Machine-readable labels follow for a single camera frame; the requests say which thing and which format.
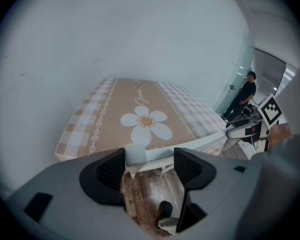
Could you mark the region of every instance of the black pants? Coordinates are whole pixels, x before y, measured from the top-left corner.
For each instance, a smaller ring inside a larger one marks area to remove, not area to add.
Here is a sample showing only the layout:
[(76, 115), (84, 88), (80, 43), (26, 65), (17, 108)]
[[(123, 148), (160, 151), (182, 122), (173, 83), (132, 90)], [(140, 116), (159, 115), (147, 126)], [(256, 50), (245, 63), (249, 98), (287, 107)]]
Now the black pants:
[(228, 119), (229, 122), (235, 119), (235, 117), (240, 113), (240, 111), (247, 105), (247, 103), (240, 105), (239, 104), (240, 101), (242, 101), (242, 99), (236, 97), (232, 101), (232, 103), (230, 104), (226, 112), (224, 112), (223, 117)]

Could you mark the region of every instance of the glass door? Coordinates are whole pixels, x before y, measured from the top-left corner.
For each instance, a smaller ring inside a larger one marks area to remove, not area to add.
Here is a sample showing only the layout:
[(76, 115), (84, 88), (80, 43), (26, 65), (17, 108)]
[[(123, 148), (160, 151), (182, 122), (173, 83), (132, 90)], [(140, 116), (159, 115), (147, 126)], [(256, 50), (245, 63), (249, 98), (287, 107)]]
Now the glass door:
[(229, 85), (229, 91), (227, 92), (226, 96), (224, 97), (219, 107), (216, 109), (216, 112), (220, 116), (224, 114), (224, 112), (230, 106), (231, 102), (237, 96), (242, 85), (246, 82), (248, 72), (251, 70), (250, 66), (251, 66), (252, 58), (254, 56), (254, 51), (255, 48), (248, 45), (246, 46), (241, 65), (238, 68), (233, 83)]

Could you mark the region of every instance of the bed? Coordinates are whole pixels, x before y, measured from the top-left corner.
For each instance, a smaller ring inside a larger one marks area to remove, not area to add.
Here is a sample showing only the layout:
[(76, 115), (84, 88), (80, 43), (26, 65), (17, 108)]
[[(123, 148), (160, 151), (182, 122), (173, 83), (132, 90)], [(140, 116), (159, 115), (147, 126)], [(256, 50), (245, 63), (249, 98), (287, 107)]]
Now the bed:
[(141, 171), (173, 164), (173, 148), (219, 155), (226, 123), (183, 86), (124, 78), (103, 79), (66, 126), (55, 150), (61, 161), (128, 144), (143, 145)]

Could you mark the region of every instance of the man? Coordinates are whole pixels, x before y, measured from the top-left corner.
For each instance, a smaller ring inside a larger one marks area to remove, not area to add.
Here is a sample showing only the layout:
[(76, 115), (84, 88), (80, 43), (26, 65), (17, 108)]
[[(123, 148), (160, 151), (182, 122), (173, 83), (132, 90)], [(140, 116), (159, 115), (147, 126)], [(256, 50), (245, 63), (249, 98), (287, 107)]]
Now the man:
[(252, 97), (256, 94), (256, 73), (250, 71), (247, 76), (247, 82), (240, 89), (239, 94), (234, 98), (231, 105), (228, 107), (222, 118), (231, 122), (235, 119), (236, 115), (248, 104)]

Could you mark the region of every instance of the white bed frame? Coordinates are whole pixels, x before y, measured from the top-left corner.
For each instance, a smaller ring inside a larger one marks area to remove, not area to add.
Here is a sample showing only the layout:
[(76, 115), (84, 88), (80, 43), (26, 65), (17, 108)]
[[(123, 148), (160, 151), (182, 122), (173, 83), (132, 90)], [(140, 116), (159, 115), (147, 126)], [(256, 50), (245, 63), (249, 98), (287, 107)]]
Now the white bed frame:
[(224, 131), (214, 133), (212, 135), (199, 138), (193, 141), (185, 142), (178, 145), (146, 150), (147, 163), (140, 168), (140, 165), (131, 165), (125, 167), (125, 174), (130, 172), (131, 178), (134, 179), (137, 172), (144, 172), (153, 169), (162, 168), (165, 173), (174, 168), (174, 149), (186, 148), (195, 151), (204, 152), (213, 147), (218, 142), (226, 138)]

